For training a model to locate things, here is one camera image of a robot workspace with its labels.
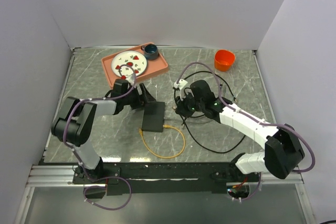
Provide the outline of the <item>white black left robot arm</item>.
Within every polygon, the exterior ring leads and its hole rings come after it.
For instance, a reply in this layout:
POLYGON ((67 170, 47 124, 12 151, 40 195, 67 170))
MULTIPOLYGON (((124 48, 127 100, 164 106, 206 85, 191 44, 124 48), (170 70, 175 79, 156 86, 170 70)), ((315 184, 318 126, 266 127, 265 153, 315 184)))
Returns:
POLYGON ((51 133, 71 149, 86 178, 98 183, 103 179, 104 167, 90 140, 95 118, 117 115, 125 106, 139 109, 154 101, 144 84, 138 90, 130 82, 118 79, 102 98, 67 97, 52 123, 51 133))

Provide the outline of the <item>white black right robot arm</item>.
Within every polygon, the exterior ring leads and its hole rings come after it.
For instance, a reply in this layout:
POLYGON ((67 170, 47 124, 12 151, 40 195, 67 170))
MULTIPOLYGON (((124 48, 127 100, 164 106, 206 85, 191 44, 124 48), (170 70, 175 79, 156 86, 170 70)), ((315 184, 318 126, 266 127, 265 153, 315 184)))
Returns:
POLYGON ((304 151, 292 127, 273 126, 247 113, 222 95, 215 95, 204 80, 189 84, 181 79, 173 84, 173 90, 180 93, 175 98, 177 114, 189 118, 202 112, 207 118, 238 130, 262 148, 258 153, 239 154, 231 161, 229 174, 233 180, 239 182, 251 173, 271 173, 285 179, 303 160, 304 151))

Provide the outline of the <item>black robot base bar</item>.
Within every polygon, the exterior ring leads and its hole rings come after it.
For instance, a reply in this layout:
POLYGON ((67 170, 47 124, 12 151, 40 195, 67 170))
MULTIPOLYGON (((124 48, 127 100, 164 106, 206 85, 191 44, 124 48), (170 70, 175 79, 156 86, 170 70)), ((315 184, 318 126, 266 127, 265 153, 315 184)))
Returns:
POLYGON ((75 169, 75 185, 102 185, 107 195, 128 193, 224 194, 227 184, 257 182, 256 173, 244 175, 232 162, 128 162, 101 163, 97 175, 87 178, 81 167, 75 169))

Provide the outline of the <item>black network switch box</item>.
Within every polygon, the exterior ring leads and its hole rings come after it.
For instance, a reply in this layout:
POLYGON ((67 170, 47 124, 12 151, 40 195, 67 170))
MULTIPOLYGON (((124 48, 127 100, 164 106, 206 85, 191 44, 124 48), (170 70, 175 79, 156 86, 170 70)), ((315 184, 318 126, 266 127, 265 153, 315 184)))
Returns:
POLYGON ((144 107, 141 130, 145 132, 163 132, 164 102, 150 102, 144 107))

